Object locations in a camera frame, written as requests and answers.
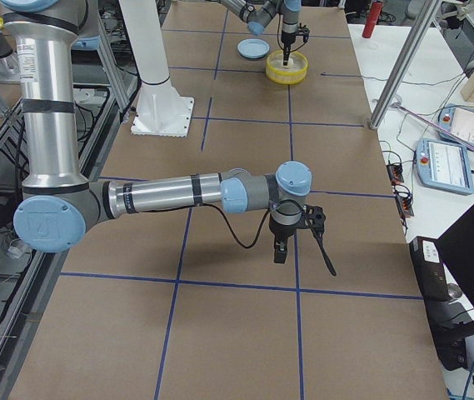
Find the light blue plate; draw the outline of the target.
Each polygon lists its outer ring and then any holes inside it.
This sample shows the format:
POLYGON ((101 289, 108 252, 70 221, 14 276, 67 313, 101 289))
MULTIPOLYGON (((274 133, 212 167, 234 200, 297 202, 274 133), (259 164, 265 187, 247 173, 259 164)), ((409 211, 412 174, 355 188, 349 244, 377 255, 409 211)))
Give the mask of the light blue plate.
POLYGON ((246 59, 256 60, 268 55, 270 45, 262 39, 248 38, 238 43, 237 51, 246 59))

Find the red cylinder bottle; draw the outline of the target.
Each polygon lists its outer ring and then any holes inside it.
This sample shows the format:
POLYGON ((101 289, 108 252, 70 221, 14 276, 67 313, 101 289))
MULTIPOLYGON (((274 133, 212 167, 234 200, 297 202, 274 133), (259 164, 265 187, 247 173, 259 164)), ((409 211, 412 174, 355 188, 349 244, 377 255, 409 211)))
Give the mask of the red cylinder bottle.
POLYGON ((375 26, 377 25, 377 22, 381 15, 383 6, 384 6, 384 2, 382 0, 372 1, 370 9, 369 9, 369 13, 367 14, 367 19, 362 31, 363 38, 372 37, 375 26))

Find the lower orange circuit board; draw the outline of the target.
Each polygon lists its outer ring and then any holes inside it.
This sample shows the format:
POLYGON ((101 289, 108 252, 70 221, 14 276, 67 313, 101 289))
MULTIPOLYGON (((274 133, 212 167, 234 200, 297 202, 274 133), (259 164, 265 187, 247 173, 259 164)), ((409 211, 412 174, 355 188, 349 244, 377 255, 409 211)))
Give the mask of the lower orange circuit board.
POLYGON ((412 195, 406 192, 398 192, 395 194, 398 213, 401 218, 412 218, 414 212, 412 209, 412 195))

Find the orange circuit board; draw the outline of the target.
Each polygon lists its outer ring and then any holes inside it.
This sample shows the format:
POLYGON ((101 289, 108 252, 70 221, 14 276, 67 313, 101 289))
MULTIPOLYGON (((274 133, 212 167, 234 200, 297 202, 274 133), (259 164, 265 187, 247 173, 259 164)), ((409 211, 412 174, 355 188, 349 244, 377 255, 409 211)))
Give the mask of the orange circuit board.
POLYGON ((398 213, 401 218, 412 218, 414 212, 412 209, 412 195, 406 192, 398 192, 395 194, 398 213))
POLYGON ((387 174, 390 179, 391 185, 404 183, 403 166, 400 162, 388 163, 387 174))

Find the upper orange circuit board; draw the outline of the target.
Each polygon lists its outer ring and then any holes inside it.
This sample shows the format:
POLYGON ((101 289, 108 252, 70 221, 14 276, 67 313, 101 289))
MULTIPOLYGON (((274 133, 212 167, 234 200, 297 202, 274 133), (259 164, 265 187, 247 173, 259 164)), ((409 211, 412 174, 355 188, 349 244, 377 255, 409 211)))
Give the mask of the upper orange circuit board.
POLYGON ((404 183, 403 166, 400 162, 388 163, 387 174, 390 179, 391 185, 404 183))

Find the black monitor stand box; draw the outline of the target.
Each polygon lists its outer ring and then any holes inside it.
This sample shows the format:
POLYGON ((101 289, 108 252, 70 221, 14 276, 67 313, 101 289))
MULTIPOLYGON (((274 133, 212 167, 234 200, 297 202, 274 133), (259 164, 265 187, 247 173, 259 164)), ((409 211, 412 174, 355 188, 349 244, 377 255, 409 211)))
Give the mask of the black monitor stand box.
POLYGON ((422 296, 428 300, 447 302, 450 298, 447 280, 435 240, 415 237, 409 244, 409 250, 422 296))

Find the lower teach pendant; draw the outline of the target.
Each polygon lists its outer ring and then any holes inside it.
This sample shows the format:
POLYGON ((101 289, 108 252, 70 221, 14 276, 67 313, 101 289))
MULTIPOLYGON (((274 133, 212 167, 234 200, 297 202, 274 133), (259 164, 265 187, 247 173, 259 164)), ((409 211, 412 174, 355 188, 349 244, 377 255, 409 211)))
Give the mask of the lower teach pendant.
POLYGON ((450 193, 474 193, 467 149, 456 143, 423 138, 415 151, 415 168, 421 184, 450 193))

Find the teach pendant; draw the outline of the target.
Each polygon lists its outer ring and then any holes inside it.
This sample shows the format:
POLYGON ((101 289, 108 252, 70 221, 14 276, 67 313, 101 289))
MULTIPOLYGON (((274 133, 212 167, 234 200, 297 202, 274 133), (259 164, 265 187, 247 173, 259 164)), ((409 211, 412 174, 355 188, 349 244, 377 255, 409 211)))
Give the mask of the teach pendant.
POLYGON ((466 106, 448 104, 438 115, 438 125, 453 137, 474 146, 474 109, 466 106))
POLYGON ((467 149, 456 143, 423 138, 415 151, 415 168, 421 184, 450 193, 474 193, 467 149))

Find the upper teach pendant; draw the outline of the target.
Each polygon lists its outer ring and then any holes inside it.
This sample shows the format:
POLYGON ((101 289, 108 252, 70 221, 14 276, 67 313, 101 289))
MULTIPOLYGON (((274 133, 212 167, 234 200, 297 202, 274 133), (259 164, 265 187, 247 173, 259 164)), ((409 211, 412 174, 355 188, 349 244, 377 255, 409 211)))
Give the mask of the upper teach pendant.
POLYGON ((448 104, 438 115, 438 125, 453 137, 474 146, 474 109, 466 106, 448 104))

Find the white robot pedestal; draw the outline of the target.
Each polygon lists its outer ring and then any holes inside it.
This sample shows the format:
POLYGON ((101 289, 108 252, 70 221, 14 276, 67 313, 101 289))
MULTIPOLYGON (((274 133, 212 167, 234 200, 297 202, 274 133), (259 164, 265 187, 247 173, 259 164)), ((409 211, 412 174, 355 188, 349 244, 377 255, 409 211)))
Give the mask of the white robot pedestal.
POLYGON ((141 81, 132 133, 184 138, 188 134, 194 99, 181 96, 172 85, 154 1, 121 1, 141 81))

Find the aluminium frame post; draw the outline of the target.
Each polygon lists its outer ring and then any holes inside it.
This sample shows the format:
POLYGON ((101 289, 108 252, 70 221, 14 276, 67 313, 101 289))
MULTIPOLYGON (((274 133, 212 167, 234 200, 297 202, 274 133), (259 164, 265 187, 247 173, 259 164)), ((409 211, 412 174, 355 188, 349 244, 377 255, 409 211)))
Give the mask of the aluminium frame post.
POLYGON ((426 0, 423 3, 422 9, 407 35, 390 76, 377 100, 377 105, 369 120, 370 129, 377 130, 379 128, 441 4, 442 2, 440 0, 426 0))

